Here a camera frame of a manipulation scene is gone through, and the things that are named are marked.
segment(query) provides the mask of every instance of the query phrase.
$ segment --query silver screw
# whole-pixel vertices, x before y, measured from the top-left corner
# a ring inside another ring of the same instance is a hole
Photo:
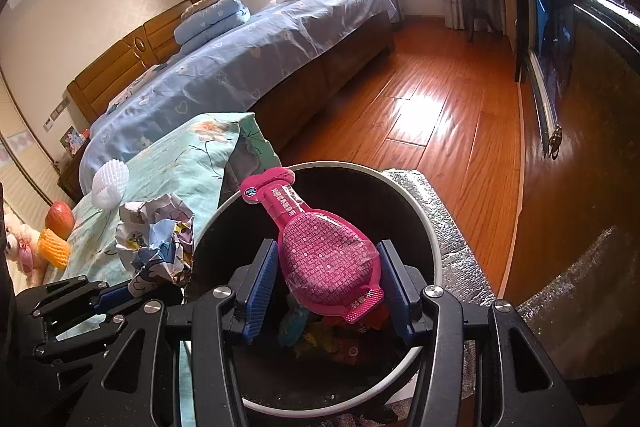
[[[503,301],[502,299],[498,299],[497,301],[495,301],[494,307],[501,313],[509,313],[513,308],[513,306],[511,306],[511,303]]]
[[[226,299],[229,295],[231,295],[232,291],[229,286],[218,286],[213,290],[213,296],[216,299]]]
[[[438,297],[442,297],[444,295],[444,290],[435,284],[430,284],[424,288],[424,294],[432,299],[437,299]]]
[[[158,301],[149,301],[145,304],[145,313],[156,313],[162,308],[162,304]]]

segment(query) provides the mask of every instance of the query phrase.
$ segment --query pink plastic package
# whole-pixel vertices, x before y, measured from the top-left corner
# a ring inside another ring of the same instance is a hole
[[[340,216],[310,208],[291,187],[295,179],[292,170],[274,167],[245,179],[240,191],[280,229],[280,268],[300,305],[357,322],[384,298],[378,251]]]

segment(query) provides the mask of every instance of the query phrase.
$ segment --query cabinet handle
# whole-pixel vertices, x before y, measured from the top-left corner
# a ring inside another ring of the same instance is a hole
[[[558,158],[558,151],[560,149],[560,144],[562,143],[562,127],[560,124],[556,124],[556,128],[553,133],[551,133],[551,137],[549,138],[549,158],[556,159]]]

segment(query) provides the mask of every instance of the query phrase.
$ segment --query floor plank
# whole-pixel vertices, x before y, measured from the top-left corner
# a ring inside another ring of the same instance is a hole
[[[407,22],[280,153],[285,165],[342,160],[417,168],[449,209],[494,288],[509,256],[520,179],[518,94],[508,40],[473,43]]]

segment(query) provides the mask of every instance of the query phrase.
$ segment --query wooden bed frame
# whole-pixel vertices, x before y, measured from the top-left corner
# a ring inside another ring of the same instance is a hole
[[[185,0],[148,20],[96,58],[67,86],[89,123],[94,123],[110,100],[140,74],[178,51],[174,29],[184,9],[197,1]],[[280,151],[373,57],[393,49],[391,26],[383,11],[290,74],[251,107],[264,137]]]

